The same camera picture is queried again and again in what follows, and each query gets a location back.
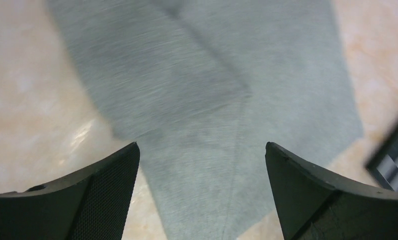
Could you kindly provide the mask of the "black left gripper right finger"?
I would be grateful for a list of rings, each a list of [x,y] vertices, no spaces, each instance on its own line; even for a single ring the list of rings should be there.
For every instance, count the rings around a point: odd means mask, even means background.
[[[266,167],[286,240],[398,240],[398,192],[311,163],[274,142]]]

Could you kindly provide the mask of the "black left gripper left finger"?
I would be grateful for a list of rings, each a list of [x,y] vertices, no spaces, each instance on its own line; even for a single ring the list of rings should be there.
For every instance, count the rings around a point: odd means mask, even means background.
[[[24,192],[0,194],[0,240],[120,240],[139,169],[136,142]]]

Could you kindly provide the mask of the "grey cloth napkin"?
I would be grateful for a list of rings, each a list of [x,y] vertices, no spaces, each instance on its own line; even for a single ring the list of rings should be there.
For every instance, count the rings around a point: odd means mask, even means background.
[[[362,133],[330,0],[50,0],[80,79],[136,141],[169,240],[234,240],[275,205],[275,142],[320,166]]]

